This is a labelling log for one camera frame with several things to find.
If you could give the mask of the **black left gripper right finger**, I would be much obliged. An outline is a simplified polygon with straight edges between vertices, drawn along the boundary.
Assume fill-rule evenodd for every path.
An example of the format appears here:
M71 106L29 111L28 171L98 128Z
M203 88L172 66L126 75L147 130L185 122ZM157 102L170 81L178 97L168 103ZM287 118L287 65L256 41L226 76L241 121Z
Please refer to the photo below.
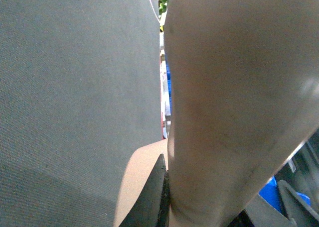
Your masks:
M298 227L318 227L318 213L286 181L280 180L277 184L284 216Z

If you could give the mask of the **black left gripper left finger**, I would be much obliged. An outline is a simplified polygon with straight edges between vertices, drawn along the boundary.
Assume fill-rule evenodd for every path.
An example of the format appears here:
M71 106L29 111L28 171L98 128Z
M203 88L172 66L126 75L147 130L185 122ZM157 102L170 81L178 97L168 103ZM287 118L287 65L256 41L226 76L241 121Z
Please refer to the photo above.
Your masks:
M169 175L160 154L136 202L121 227L169 226Z

